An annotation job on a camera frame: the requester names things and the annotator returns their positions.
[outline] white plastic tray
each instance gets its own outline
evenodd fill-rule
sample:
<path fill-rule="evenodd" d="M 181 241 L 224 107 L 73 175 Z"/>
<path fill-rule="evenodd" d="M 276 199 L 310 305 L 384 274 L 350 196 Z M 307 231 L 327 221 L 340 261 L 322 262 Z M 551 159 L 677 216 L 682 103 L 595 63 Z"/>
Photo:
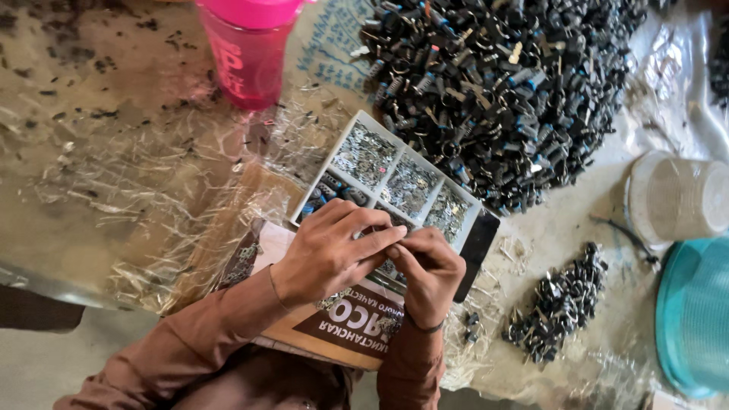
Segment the white plastic tray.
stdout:
<path fill-rule="evenodd" d="M 340 147 L 346 140 L 349 133 L 352 131 L 352 128 L 354 127 L 354 124 L 359 121 L 362 123 L 362 125 L 365 126 L 368 130 L 372 132 L 376 132 L 379 134 L 383 139 L 386 139 L 387 141 L 390 141 L 392 144 L 394 144 L 397 147 L 397 153 L 394 156 L 393 161 L 390 163 L 389 167 L 385 171 L 383 179 L 380 181 L 380 183 L 374 188 L 369 189 L 368 187 L 365 187 L 359 180 L 354 178 L 353 176 L 347 174 L 346 172 L 340 170 L 336 166 L 332 164 L 332 159 L 334 156 L 339 152 Z M 437 183 L 435 187 L 433 188 L 433 191 L 428 196 L 428 201 L 423 206 L 423 209 L 420 211 L 418 216 L 416 218 L 411 218 L 408 215 L 406 215 L 403 211 L 400 211 L 395 206 L 392 206 L 388 202 L 385 202 L 383 199 L 380 198 L 380 193 L 385 188 L 388 180 L 390 179 L 390 176 L 394 172 L 397 165 L 402 160 L 402 156 L 406 155 L 410 159 L 412 159 L 415 163 L 417 163 L 420 167 L 423 169 L 433 171 L 438 176 Z M 462 187 L 460 187 L 457 183 L 455 183 L 451 178 L 446 176 L 444 173 L 442 173 L 437 167 L 435 167 L 433 164 L 428 162 L 425 158 L 423 158 L 420 154 L 418 154 L 415 150 L 410 148 L 406 143 L 404 143 L 402 140 L 397 138 L 394 134 L 392 134 L 390 131 L 387 131 L 387 128 L 383 127 L 380 123 L 377 122 L 374 118 L 369 116 L 366 112 L 359 110 L 357 114 L 349 121 L 349 124 L 347 124 L 346 128 L 344 128 L 344 131 L 342 131 L 342 135 L 340 136 L 339 140 L 337 140 L 337 143 L 332 148 L 332 151 L 327 156 L 327 159 L 324 161 L 324 163 L 321 166 L 321 169 L 319 170 L 319 173 L 316 175 L 316 178 L 314 180 L 314 183 L 309 187 L 308 191 L 306 192 L 306 195 L 304 195 L 302 201 L 299 203 L 299 205 L 296 207 L 296 210 L 294 211 L 293 216 L 291 217 L 291 222 L 298 226 L 298 223 L 296 222 L 296 219 L 299 217 L 299 213 L 301 213 L 301 209 L 306 204 L 306 201 L 308 201 L 308 197 L 311 194 L 311 191 L 316 187 L 316 184 L 321 179 L 321 176 L 324 174 L 325 171 L 328 171 L 331 173 L 334 177 L 337 177 L 341 182 L 346 183 L 347 185 L 351 187 L 355 187 L 362 191 L 367 197 L 367 208 L 374 208 L 377 203 L 379 203 L 384 209 L 387 209 L 392 214 L 395 214 L 399 217 L 401 217 L 403 220 L 408 221 L 409 223 L 413 224 L 416 229 L 420 228 L 423 225 L 423 222 L 425 221 L 426 217 L 428 216 L 428 213 L 430 212 L 430 209 L 435 202 L 436 197 L 438 197 L 438 194 L 440 193 L 440 190 L 442 189 L 443 185 L 448 186 L 456 195 L 460 196 L 461 199 L 466 201 L 468 204 L 470 204 L 470 207 L 468 208 L 466 212 L 466 217 L 464 218 L 463 225 L 461 227 L 461 231 L 459 232 L 456 239 L 451 243 L 452 248 L 456 252 L 461 252 L 461 248 L 464 245 L 464 242 L 466 241 L 466 238 L 468 237 L 469 232 L 471 231 L 471 227 L 473 226 L 473 222 L 476 220 L 476 217 L 478 214 L 482 211 L 483 207 L 481 206 L 481 203 L 474 198 L 471 194 L 466 192 Z"/>

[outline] dirty table surface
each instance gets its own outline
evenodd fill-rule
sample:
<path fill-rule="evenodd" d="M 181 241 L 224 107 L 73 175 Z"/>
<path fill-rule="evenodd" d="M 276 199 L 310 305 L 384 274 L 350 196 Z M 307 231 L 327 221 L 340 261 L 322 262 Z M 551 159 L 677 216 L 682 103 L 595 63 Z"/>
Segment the dirty table surface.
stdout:
<path fill-rule="evenodd" d="M 162 295 L 182 255 L 235 191 L 241 163 L 260 160 L 303 190 L 351 115 L 371 112 L 362 90 L 369 64 L 348 55 L 361 46 L 359 24 L 372 14 L 366 1 L 305 7 L 287 45 L 284 106 L 255 114 L 220 98 L 192 4 L 58 4 L 0 9 L 17 16 L 0 29 L 4 285 L 114 308 L 121 303 L 110 297 L 109 277 L 128 274 L 119 260 L 138 255 L 140 264 L 162 267 L 150 280 Z M 651 15 L 636 34 L 617 133 L 575 186 L 502 219 L 467 301 L 446 322 L 443 387 L 544 409 L 634 409 L 646 391 L 668 388 L 653 336 L 659 276 L 627 238 L 588 215 L 625 222 L 630 166 L 649 150 L 729 160 L 723 113 L 709 106 L 706 86 L 711 29 L 710 12 L 679 3 L 664 18 Z M 525 363 L 500 340 L 504 317 L 514 306 L 524 310 L 537 279 L 586 241 L 602 244 L 610 264 L 596 318 L 570 336 L 554 363 Z M 151 250 L 170 243 L 164 253 Z M 482 317 L 480 339 L 469 345 L 463 318 L 473 311 Z M 702 404 L 719 408 L 722 400 Z"/>

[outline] pink bottle cap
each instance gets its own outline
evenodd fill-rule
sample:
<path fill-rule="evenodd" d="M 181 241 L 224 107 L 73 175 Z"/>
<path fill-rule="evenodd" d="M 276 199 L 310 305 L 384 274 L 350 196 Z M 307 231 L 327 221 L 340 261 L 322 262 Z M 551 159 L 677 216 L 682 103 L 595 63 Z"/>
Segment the pink bottle cap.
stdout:
<path fill-rule="evenodd" d="M 279 27 L 295 18 L 304 0 L 198 0 L 198 3 L 233 25 L 265 29 Z"/>

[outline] brown sleeve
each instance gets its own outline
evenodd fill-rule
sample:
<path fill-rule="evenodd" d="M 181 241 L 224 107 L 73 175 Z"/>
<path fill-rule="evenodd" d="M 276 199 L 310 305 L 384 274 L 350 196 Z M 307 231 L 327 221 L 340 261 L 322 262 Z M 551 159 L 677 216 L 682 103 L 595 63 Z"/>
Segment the brown sleeve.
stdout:
<path fill-rule="evenodd" d="M 377 373 L 380 409 L 437 409 L 444 371 L 443 330 L 425 333 L 404 320 Z"/>
<path fill-rule="evenodd" d="M 54 410 L 150 409 L 198 377 L 218 371 L 228 356 L 288 313 L 268 268 L 161 320 L 142 340 L 114 354 L 81 391 Z"/>

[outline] white plastic cup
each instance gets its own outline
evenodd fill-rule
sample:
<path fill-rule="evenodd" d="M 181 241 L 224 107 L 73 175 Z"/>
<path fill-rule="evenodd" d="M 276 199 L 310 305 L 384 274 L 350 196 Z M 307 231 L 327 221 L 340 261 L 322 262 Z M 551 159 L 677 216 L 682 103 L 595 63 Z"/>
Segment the white plastic cup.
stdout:
<path fill-rule="evenodd" d="M 729 229 L 729 166 L 649 152 L 633 165 L 628 213 L 654 247 L 722 235 Z"/>

